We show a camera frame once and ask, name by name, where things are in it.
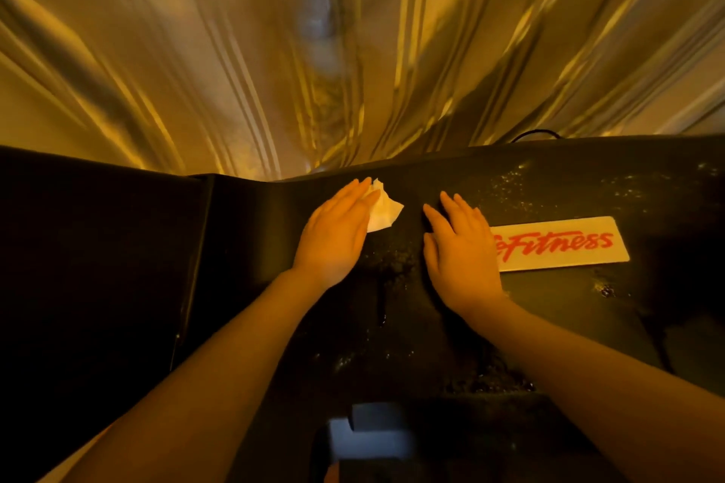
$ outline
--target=paper towel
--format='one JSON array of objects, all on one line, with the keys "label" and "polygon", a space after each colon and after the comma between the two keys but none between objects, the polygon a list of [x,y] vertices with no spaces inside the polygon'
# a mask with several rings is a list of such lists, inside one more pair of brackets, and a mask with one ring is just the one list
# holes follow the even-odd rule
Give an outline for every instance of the paper towel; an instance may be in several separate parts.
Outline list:
[{"label": "paper towel", "polygon": [[376,189],[380,190],[380,198],[370,209],[370,221],[367,223],[367,232],[378,231],[379,229],[385,229],[393,225],[393,222],[397,220],[400,211],[403,209],[403,205],[396,203],[393,199],[388,197],[383,188],[383,182],[376,179],[368,189],[366,195],[371,194]]}]

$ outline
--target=gold curtain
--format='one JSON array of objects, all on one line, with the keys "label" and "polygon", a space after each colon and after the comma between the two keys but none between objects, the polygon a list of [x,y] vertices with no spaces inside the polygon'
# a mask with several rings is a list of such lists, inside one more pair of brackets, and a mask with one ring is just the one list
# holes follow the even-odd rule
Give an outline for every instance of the gold curtain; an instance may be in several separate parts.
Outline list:
[{"label": "gold curtain", "polygon": [[271,180],[725,130],[725,0],[0,0],[0,143]]}]

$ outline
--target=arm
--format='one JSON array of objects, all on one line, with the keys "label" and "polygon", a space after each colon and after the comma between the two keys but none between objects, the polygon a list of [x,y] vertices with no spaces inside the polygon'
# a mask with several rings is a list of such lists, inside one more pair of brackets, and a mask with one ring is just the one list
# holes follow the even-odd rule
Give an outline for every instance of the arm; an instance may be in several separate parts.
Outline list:
[{"label": "arm", "polygon": [[292,269],[118,420],[76,464],[77,481],[224,481],[304,314],[358,261],[370,179],[341,189],[302,232]]},{"label": "arm", "polygon": [[503,293],[495,241],[479,209],[441,194],[423,253],[436,291],[511,354],[632,481],[725,480],[725,400],[531,315]]}]

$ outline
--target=black cable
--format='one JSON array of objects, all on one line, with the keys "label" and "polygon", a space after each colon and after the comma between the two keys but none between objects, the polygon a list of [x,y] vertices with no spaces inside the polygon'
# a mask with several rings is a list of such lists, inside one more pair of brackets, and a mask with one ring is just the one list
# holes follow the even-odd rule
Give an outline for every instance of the black cable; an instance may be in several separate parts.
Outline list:
[{"label": "black cable", "polygon": [[554,132],[553,130],[548,130],[546,128],[537,128],[534,130],[528,130],[524,132],[523,134],[519,134],[517,137],[515,137],[513,140],[511,140],[511,143],[516,143],[518,140],[523,138],[524,136],[529,136],[530,134],[537,134],[538,132],[543,132],[544,134],[550,134],[557,140],[561,140],[561,136]]}]

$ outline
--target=white label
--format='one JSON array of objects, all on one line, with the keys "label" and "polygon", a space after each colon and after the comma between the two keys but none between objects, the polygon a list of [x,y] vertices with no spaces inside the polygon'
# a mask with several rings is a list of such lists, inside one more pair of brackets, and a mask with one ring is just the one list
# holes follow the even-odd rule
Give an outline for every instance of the white label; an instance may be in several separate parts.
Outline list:
[{"label": "white label", "polygon": [[611,216],[492,227],[500,271],[629,262]]}]

